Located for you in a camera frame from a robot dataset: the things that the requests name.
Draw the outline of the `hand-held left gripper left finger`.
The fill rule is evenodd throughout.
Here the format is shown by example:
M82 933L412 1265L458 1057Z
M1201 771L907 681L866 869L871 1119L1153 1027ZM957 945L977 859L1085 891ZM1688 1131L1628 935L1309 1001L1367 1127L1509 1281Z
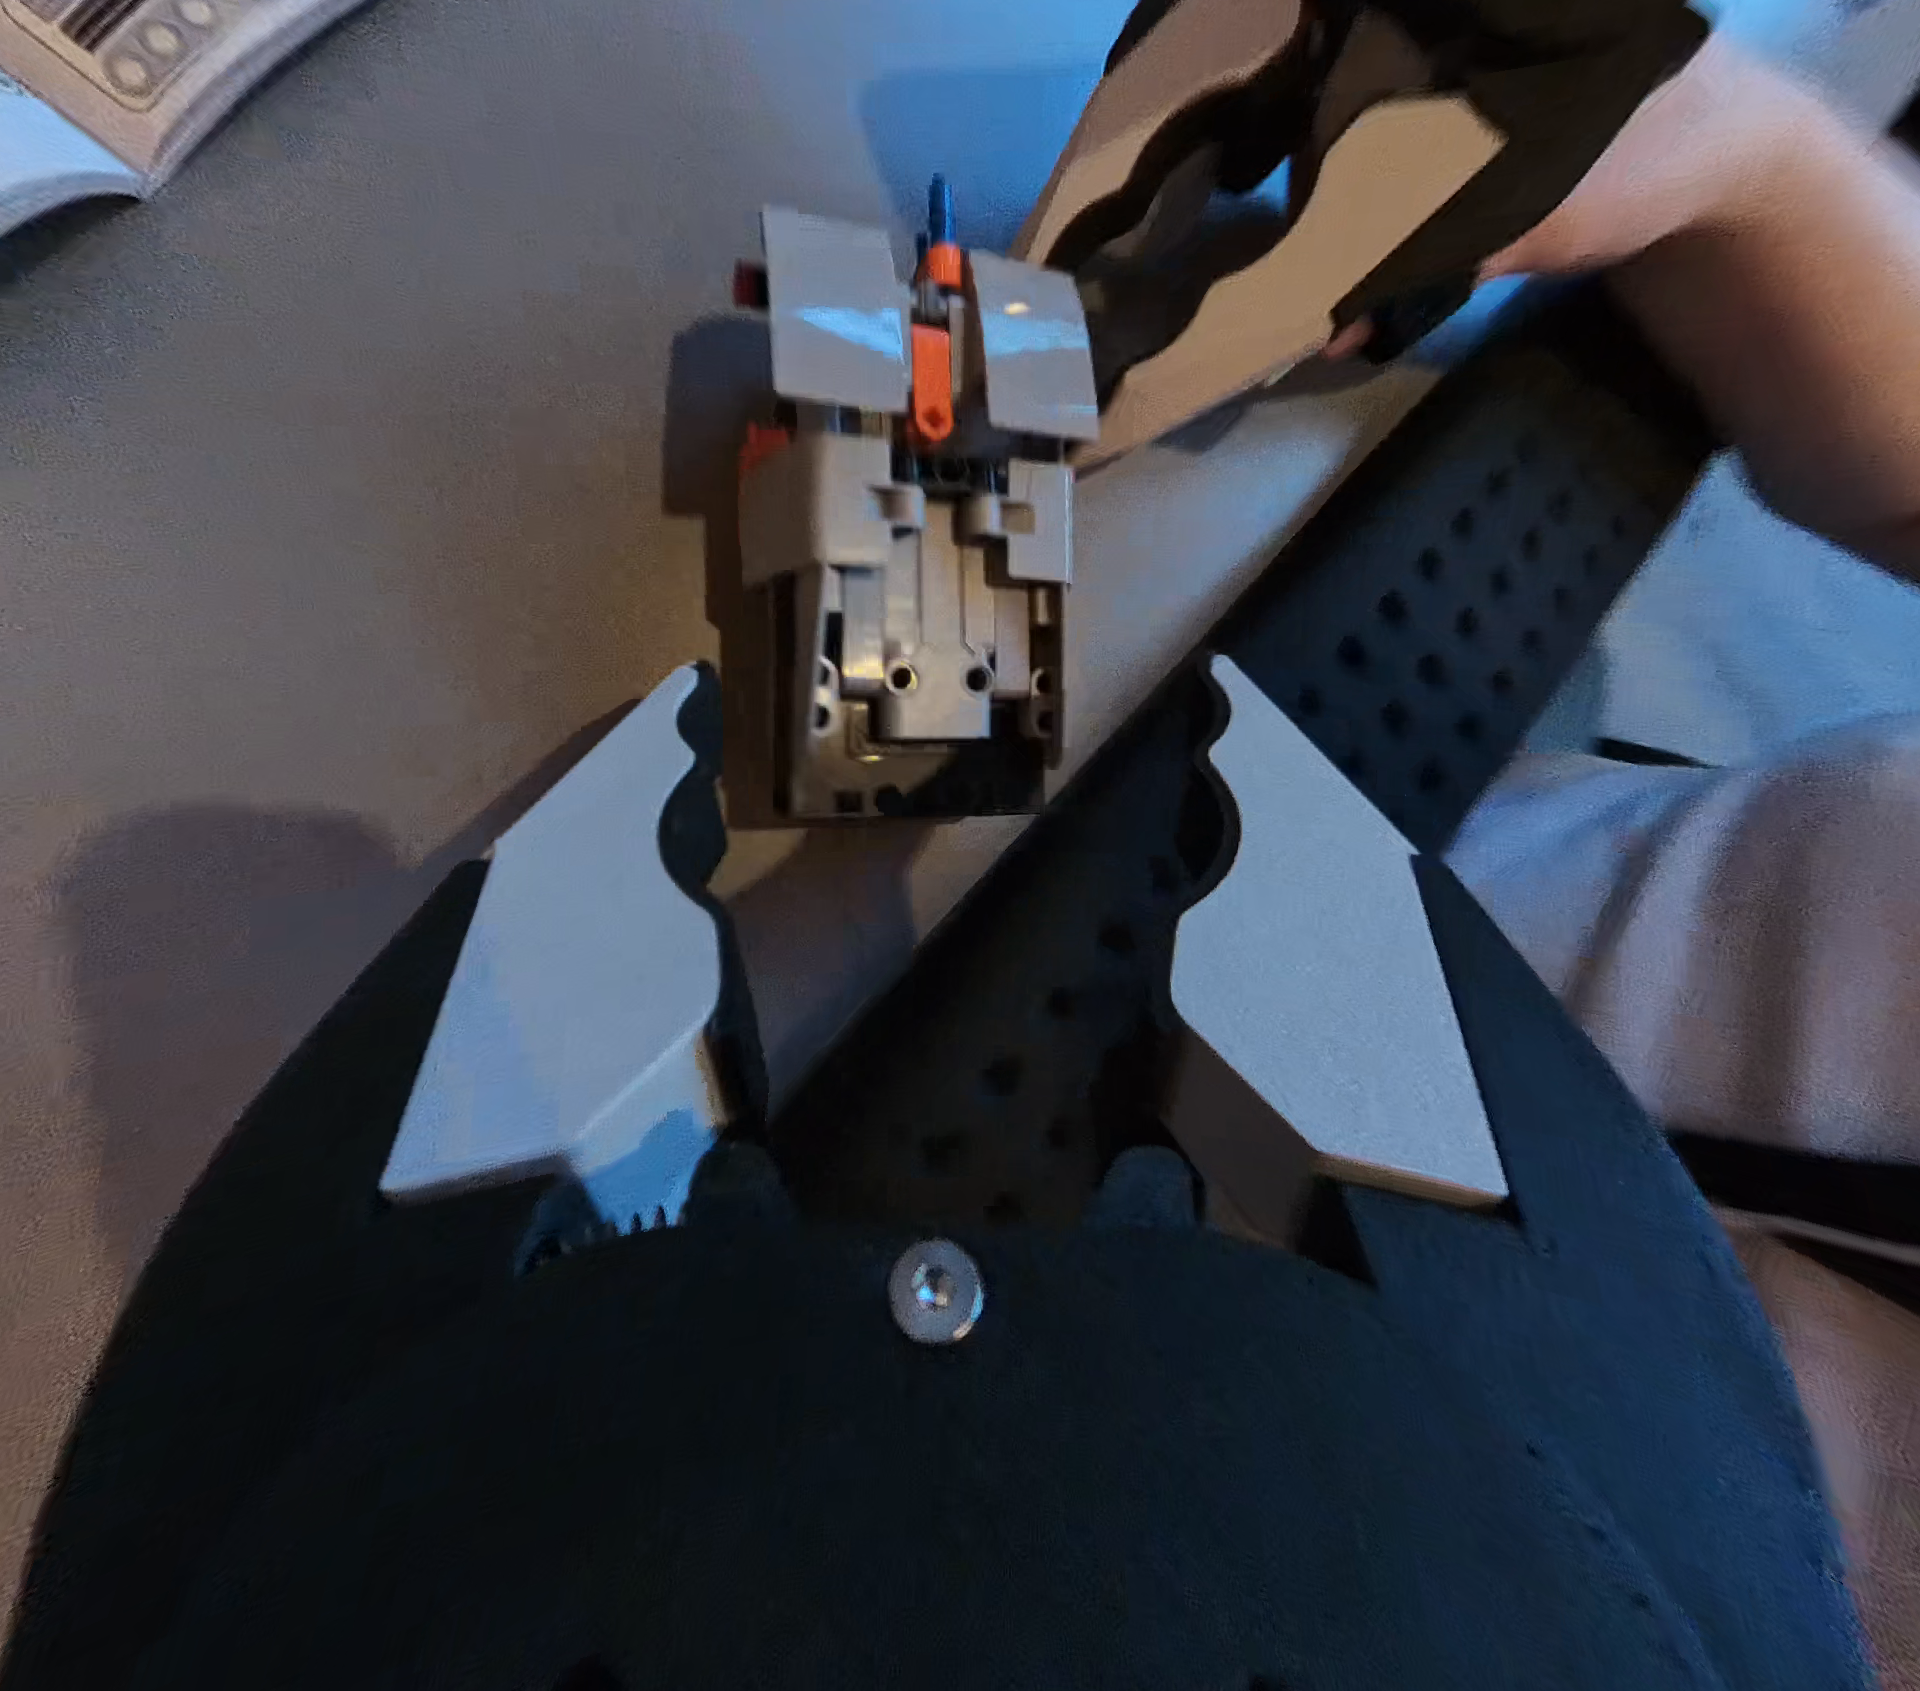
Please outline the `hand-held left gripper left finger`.
M492 843L380 1191L547 1179L594 1225L683 1219L765 1115L755 1005L712 891L723 707L673 667Z

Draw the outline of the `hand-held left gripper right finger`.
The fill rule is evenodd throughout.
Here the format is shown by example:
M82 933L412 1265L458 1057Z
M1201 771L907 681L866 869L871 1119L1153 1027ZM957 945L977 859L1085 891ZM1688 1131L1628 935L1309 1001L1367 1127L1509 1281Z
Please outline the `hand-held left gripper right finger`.
M1225 845L1172 933L1163 1125L1210 1209L1286 1245L1321 1181L1502 1207L1415 849L1230 657L1203 677Z

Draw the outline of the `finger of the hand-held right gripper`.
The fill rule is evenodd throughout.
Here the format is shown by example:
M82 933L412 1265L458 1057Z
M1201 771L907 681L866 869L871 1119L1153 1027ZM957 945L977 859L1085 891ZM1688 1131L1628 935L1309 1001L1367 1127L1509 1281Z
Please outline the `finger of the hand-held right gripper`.
M1323 355L1369 312L1350 302L1357 286L1502 146L1463 94L1431 84L1399 24L1356 18L1286 150L1284 214L1201 196L1199 174L1182 172L1187 218L1091 268L1088 318L1112 385L1071 463L1100 467Z
M1311 0L1173 0L1097 78L1016 260L1088 270L1169 254L1302 144L1323 60Z

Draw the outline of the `grey toy brick model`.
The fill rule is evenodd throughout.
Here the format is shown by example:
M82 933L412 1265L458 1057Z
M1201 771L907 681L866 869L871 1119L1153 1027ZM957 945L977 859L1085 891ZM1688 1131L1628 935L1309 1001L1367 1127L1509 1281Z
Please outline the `grey toy brick model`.
M1068 278L765 208L673 343L669 509L706 541L723 779L746 829L1039 809L1066 729L1073 461L1096 435Z

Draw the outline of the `grey desk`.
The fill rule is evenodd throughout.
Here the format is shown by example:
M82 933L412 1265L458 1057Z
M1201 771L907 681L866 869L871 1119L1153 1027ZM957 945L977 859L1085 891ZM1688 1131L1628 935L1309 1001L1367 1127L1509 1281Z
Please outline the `grey desk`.
M734 655L757 210L1007 246L1135 0L375 0L3 246L3 1611L235 1115L600 719Z

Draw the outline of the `person's right hand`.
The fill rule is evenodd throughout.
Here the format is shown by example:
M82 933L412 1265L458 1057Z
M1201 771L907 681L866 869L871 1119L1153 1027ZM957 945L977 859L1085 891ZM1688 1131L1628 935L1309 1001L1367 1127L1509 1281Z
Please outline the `person's right hand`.
M1714 36L1474 286L1599 274L1780 517L1918 581L1918 196L1887 140Z

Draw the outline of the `black perforated chair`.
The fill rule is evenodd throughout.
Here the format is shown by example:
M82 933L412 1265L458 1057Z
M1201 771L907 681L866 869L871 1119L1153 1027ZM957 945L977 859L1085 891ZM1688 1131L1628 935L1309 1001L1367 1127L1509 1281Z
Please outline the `black perforated chair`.
M1068 1223L1173 1143L1173 931L1225 861L1199 759L1230 657L1413 847L1506 1175L1481 1001L1429 915L1439 857L1523 745L1709 451L1696 397L1596 282L1515 300L1011 841L780 1107L833 1223Z

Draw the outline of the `person's light trousers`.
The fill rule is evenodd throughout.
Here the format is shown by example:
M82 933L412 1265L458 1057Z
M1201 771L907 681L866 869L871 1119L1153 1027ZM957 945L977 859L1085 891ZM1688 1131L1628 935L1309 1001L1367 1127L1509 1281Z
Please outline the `person's light trousers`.
M1880 1679L1916 1687L1916 717L1727 767L1523 757L1448 861L1730 1217Z

